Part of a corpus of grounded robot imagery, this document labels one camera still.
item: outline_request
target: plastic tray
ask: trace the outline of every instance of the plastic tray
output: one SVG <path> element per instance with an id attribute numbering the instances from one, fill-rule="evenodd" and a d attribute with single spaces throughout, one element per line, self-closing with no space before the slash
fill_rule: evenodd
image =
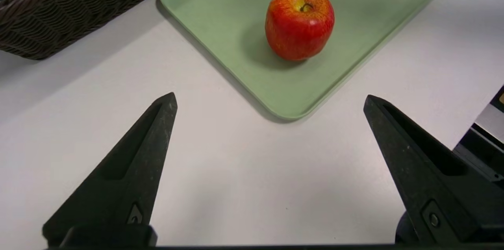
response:
<path id="1" fill-rule="evenodd" d="M 270 112 L 309 114 L 430 0 L 330 0 L 335 28 L 323 51 L 295 64 L 266 41 L 271 0 L 161 0 Z"/>

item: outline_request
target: apple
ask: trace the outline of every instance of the apple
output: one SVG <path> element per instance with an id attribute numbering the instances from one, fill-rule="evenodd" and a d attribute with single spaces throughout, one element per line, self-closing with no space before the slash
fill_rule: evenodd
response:
<path id="1" fill-rule="evenodd" d="M 266 38 L 281 58 L 304 61 L 322 51 L 335 22 L 329 0 L 272 0 Z"/>

